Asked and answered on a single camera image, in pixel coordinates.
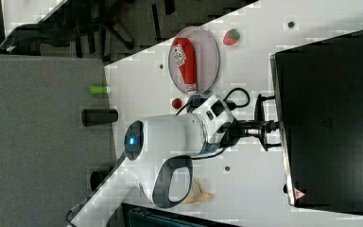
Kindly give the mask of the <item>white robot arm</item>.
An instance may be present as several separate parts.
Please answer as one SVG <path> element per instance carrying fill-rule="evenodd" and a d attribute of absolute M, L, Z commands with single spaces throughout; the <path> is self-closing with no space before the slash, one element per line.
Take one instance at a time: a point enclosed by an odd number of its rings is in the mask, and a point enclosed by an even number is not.
<path fill-rule="evenodd" d="M 193 162 L 215 157 L 241 138 L 252 136 L 263 148 L 271 148 L 267 134 L 278 130 L 279 123 L 265 119 L 265 100 L 257 98 L 253 120 L 236 119 L 232 110 L 237 106 L 225 98 L 194 95 L 188 113 L 134 121 L 125 133 L 124 161 L 68 220 L 67 227 L 106 227 L 134 188 L 160 208 L 180 204 L 192 187 Z"/>

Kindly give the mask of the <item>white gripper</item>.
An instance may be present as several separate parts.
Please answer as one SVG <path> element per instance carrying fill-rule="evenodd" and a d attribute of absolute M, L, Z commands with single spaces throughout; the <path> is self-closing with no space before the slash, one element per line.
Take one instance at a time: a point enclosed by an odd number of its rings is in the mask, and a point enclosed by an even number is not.
<path fill-rule="evenodd" d="M 208 144 L 219 144 L 234 120 L 226 102 L 218 95 L 210 96 L 193 114 L 201 120 Z M 264 143 L 268 133 L 279 129 L 279 123 L 274 121 L 239 121 L 237 126 L 242 137 L 252 136 Z"/>

